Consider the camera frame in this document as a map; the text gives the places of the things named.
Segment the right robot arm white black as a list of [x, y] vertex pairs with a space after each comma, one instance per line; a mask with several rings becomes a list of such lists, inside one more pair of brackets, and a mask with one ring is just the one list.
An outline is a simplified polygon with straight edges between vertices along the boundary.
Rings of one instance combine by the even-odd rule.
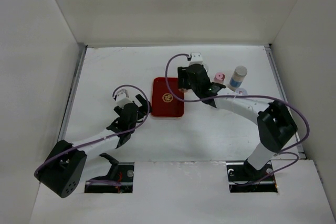
[[297, 125], [289, 110], [280, 101], [267, 103], [243, 98], [223, 84], [211, 82], [201, 64], [178, 67], [177, 74], [179, 88], [192, 90], [203, 103], [231, 111], [257, 125], [259, 144], [243, 164], [243, 172], [248, 179], [259, 179], [268, 161], [297, 132]]

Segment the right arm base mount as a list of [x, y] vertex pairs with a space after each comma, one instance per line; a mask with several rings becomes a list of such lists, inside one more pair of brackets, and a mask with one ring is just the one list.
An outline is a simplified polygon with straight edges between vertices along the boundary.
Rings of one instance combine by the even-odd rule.
[[244, 170], [242, 162], [227, 163], [227, 176], [231, 193], [277, 193], [274, 175], [258, 181], [273, 171], [271, 162], [268, 162], [256, 177], [250, 177]]

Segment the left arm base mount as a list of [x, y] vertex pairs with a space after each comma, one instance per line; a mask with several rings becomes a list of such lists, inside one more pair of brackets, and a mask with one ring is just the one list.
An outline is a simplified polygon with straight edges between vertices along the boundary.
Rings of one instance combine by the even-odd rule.
[[120, 163], [107, 153], [99, 155], [110, 163], [110, 169], [104, 176], [86, 181], [84, 193], [87, 194], [129, 194], [133, 192], [134, 163]]

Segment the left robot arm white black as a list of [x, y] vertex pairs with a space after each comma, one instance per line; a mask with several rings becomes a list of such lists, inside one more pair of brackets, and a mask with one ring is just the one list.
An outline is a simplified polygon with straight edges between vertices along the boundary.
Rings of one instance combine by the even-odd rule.
[[34, 172], [35, 178], [61, 198], [68, 197], [79, 185], [85, 163], [97, 156], [109, 163], [100, 168], [98, 177], [89, 179], [86, 187], [112, 186], [122, 187], [122, 172], [119, 162], [107, 154], [109, 149], [117, 149], [124, 145], [144, 123], [151, 112], [151, 105], [146, 95], [137, 94], [139, 105], [129, 99], [126, 90], [120, 91], [114, 99], [117, 106], [114, 111], [118, 117], [101, 133], [80, 141], [77, 146], [65, 140], [56, 143], [44, 163]]

